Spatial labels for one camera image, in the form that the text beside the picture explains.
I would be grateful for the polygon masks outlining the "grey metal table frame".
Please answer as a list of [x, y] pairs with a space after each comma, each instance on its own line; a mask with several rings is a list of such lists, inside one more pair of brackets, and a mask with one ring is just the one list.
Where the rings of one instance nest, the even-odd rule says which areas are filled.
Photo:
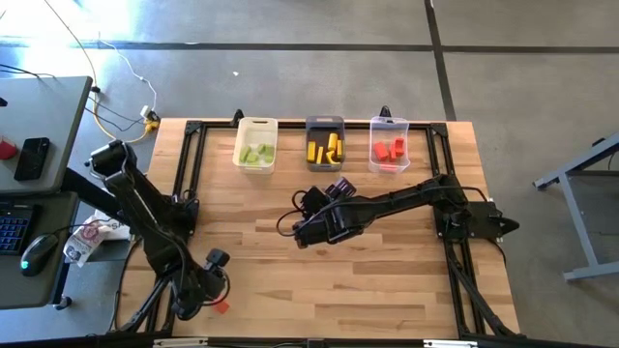
[[567, 281], [619, 274], [619, 259], [601, 262], [590, 239], [592, 232], [619, 237], [619, 170], [591, 168], [613, 157], [619, 159], [619, 132], [533, 182], [538, 190], [561, 187], [587, 260], [585, 267], [563, 273]]

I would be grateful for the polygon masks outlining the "clear plastic bin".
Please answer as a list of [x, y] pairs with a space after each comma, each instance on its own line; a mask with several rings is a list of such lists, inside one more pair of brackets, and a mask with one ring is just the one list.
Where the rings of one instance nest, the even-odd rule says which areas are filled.
[[[407, 150], [408, 131], [409, 123], [402, 118], [387, 118], [375, 116], [370, 120], [368, 150], [368, 169], [370, 172], [389, 173], [381, 172], [379, 170], [380, 164], [396, 165], [398, 167], [397, 173], [404, 171], [410, 165], [410, 159], [408, 157]], [[375, 142], [384, 142], [388, 146], [388, 150], [390, 151], [390, 145], [394, 143], [395, 139], [398, 137], [403, 137], [405, 139], [404, 155], [402, 157], [398, 157], [395, 162], [392, 162], [390, 160], [378, 161], [375, 154], [373, 153], [372, 145]]]

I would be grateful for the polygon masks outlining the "black desk beam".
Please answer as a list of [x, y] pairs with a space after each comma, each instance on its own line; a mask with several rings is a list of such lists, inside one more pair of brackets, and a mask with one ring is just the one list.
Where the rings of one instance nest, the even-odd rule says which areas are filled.
[[61, 190], [74, 192], [82, 202], [109, 217], [118, 218], [121, 208], [115, 197], [70, 168], [65, 170]]

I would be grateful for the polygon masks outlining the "silver metal bracket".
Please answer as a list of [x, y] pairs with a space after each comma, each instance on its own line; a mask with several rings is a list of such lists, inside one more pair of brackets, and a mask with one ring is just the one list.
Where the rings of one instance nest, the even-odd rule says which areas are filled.
[[450, 339], [424, 339], [424, 348], [479, 348], [476, 341]]
[[171, 337], [155, 339], [152, 348], [198, 348], [208, 345], [204, 337]]

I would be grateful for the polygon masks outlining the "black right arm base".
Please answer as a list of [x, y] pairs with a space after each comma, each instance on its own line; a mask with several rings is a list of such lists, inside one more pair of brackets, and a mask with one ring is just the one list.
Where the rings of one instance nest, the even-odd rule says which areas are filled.
[[496, 239], [515, 231], [519, 223], [504, 217], [494, 202], [470, 202], [463, 209], [433, 209], [439, 238], [459, 242], [468, 238]]

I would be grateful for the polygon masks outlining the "dark grey desk top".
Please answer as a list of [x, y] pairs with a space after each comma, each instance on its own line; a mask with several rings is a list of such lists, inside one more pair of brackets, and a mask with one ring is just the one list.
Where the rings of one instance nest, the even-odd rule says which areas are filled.
[[20, 255], [0, 255], [0, 310], [58, 304], [62, 296], [68, 296], [64, 293], [64, 287], [69, 263], [63, 248], [75, 228], [74, 221], [79, 204], [77, 195], [61, 192], [30, 197], [0, 197], [0, 202], [35, 207], [27, 247], [42, 234], [54, 234], [58, 237], [57, 248], [43, 270], [35, 276], [21, 274], [20, 259], [25, 250]]

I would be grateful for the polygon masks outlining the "light grey desk top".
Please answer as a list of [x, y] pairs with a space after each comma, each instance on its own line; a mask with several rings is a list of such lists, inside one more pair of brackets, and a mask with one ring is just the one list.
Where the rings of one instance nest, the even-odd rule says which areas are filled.
[[0, 78], [0, 135], [21, 147], [27, 138], [50, 142], [39, 179], [17, 181], [18, 158], [0, 159], [0, 195], [57, 191], [69, 158], [93, 79], [89, 76]]

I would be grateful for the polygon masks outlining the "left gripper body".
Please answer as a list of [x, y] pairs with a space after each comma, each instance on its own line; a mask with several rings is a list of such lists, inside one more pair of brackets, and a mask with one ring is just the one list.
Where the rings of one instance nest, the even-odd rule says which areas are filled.
[[202, 307], [223, 302], [230, 291], [230, 278], [224, 269], [230, 255], [212, 248], [201, 266], [190, 256], [172, 278], [172, 311], [182, 321], [191, 320]]

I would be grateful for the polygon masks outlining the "white printed plastic bag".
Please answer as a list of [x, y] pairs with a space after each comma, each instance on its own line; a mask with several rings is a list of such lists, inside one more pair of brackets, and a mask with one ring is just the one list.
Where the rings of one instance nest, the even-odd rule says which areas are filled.
[[128, 241], [130, 227], [96, 210], [66, 241], [63, 252], [70, 263], [83, 267], [103, 242]]

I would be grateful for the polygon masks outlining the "white plastic bin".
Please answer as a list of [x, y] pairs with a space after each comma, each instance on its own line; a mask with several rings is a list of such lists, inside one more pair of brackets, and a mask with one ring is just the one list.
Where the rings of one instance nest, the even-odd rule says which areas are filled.
[[[274, 118], [243, 118], [237, 129], [236, 141], [232, 162], [241, 171], [246, 174], [263, 174], [269, 175], [275, 171], [276, 151], [279, 140], [279, 123]], [[259, 144], [272, 145], [275, 147], [275, 158], [271, 164], [266, 164], [263, 159], [263, 154], [257, 151]], [[239, 155], [244, 146], [251, 146], [251, 153], [257, 153], [259, 160], [256, 163], [240, 163]]]

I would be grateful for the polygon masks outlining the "black computer mouse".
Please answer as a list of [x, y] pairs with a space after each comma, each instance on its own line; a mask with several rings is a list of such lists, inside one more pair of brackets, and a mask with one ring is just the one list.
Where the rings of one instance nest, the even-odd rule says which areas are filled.
[[57, 246], [58, 237], [54, 234], [42, 234], [35, 238], [21, 255], [21, 274], [23, 276], [38, 275]]

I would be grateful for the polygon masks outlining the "dark grey plastic bin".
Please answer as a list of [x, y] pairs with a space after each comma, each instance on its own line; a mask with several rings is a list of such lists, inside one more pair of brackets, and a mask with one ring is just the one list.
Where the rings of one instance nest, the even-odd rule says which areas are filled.
[[[325, 157], [325, 154], [329, 151], [327, 149], [329, 134], [332, 132], [336, 132], [339, 136], [339, 139], [343, 141], [343, 161], [341, 161], [340, 164], [335, 165], [329, 164]], [[340, 171], [345, 159], [344, 135], [344, 122], [340, 116], [309, 116], [306, 119], [306, 151], [308, 142], [314, 141], [316, 143], [316, 154], [320, 146], [324, 147], [324, 153], [321, 164], [316, 164], [315, 162], [307, 162], [308, 170], [313, 172]]]

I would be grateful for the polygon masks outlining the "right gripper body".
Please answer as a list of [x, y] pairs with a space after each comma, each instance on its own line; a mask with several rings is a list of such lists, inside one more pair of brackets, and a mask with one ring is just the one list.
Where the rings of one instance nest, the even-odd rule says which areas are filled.
[[340, 177], [323, 190], [313, 186], [304, 195], [304, 212], [317, 213], [333, 201], [352, 196], [356, 191], [356, 188], [344, 177]]

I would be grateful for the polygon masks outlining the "backlit black keyboard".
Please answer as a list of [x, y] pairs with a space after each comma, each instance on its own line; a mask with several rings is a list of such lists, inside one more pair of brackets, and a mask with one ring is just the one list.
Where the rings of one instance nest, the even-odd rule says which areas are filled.
[[35, 214], [33, 205], [0, 202], [0, 255], [20, 255], [27, 247]]

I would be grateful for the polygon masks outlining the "black smartphone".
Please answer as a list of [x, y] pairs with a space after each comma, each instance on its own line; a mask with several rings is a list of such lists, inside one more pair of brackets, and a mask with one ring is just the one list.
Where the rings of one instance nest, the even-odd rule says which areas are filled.
[[38, 180], [44, 169], [50, 141], [47, 137], [34, 137], [24, 140], [14, 179], [21, 181]]

